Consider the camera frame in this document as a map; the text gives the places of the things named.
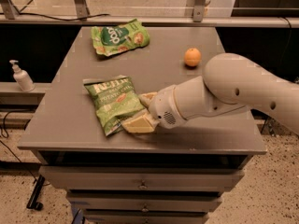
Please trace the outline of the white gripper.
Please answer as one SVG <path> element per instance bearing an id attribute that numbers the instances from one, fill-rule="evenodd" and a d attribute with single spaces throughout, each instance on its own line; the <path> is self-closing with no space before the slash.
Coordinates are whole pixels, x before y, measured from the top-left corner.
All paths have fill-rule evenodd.
<path id="1" fill-rule="evenodd" d="M 125 120 L 121 126 L 128 133 L 152 133 L 158 124 L 166 129 L 183 125 L 186 119 L 178 112 L 175 87 L 172 85 L 158 92 L 139 94 L 141 104 L 149 108 L 149 113 L 138 113 Z"/>

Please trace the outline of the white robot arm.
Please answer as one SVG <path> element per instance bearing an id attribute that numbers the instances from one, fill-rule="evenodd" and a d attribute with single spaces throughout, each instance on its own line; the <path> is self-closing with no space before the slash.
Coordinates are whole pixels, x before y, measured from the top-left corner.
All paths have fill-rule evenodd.
<path id="1" fill-rule="evenodd" d="M 152 133 L 190 119 L 216 117 L 243 106 L 259 110 L 299 133 L 299 85 L 234 53 L 211 58 L 201 75 L 139 96 L 145 108 L 121 126 L 129 133 Z"/>

